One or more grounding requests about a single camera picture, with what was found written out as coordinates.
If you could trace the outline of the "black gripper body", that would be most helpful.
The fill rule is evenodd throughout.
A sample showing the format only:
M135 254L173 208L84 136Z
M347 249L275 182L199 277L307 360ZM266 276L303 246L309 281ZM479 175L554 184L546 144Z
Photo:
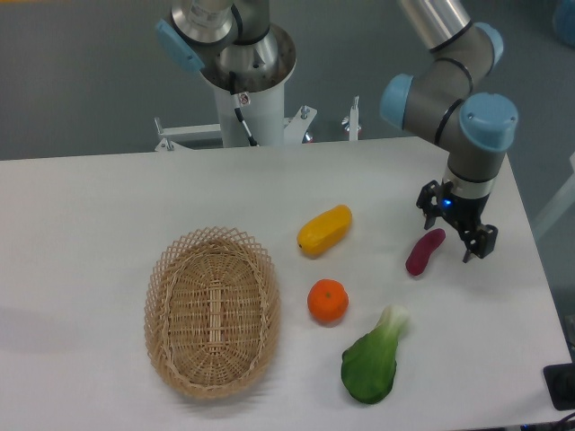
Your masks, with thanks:
M444 219L459 233L496 233L495 226L483 224L481 220L494 183L494 178L479 182L466 180L447 166L439 205Z

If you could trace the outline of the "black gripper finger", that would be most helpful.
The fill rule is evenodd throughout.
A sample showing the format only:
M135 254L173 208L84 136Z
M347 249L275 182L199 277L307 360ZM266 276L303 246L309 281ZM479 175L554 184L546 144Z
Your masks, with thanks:
M432 180L422 187L416 201L416 207L420 209L425 217L424 228L430 229L438 218L444 216L441 206L443 198L443 185L436 180Z
M465 245L463 263L467 263L472 257L484 259L495 248L499 230L491 224L481 224L475 230L465 231L461 239Z

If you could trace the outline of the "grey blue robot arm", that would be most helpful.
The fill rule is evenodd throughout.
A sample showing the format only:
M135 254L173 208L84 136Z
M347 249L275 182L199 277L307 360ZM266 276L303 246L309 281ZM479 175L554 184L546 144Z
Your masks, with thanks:
M442 180L422 188L417 207L426 226L444 220L458 232L467 257L484 258L498 231L482 222L482 211L514 141L518 110L476 86L499 63L503 41L457 1L404 1L401 7L433 63L420 76L395 76L380 114L447 152ZM302 143L312 115L284 117L296 48L270 20L268 2L175 1L155 32L175 64L200 74L213 89L224 146Z

